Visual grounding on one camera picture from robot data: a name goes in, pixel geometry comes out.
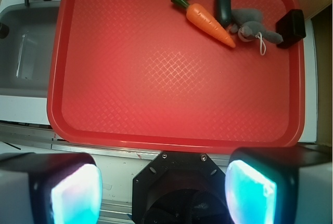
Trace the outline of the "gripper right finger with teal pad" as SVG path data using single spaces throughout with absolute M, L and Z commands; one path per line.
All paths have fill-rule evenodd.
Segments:
M 238 148 L 225 195 L 234 223 L 332 223 L 332 149 Z

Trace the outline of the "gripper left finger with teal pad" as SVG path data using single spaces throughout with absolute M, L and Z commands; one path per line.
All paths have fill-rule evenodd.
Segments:
M 97 223 L 101 202 L 87 153 L 1 154 L 1 223 Z

